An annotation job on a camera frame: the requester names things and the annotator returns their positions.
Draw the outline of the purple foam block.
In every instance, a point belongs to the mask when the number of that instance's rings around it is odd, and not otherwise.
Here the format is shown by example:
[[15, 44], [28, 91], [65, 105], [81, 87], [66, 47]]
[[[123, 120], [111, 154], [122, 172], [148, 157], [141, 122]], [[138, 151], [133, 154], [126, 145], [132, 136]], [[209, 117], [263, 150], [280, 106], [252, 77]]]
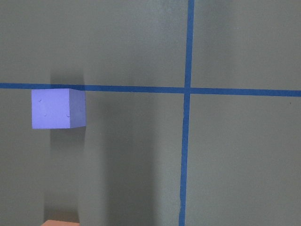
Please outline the purple foam block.
[[32, 128], [72, 129], [86, 126], [86, 93], [76, 89], [33, 89]]

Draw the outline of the orange foam block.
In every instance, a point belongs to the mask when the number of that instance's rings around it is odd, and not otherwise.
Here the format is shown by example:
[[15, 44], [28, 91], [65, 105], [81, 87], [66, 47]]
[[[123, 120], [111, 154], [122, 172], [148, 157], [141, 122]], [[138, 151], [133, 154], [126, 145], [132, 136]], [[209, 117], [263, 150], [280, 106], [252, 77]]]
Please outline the orange foam block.
[[41, 226], [80, 226], [80, 224], [76, 222], [47, 220]]

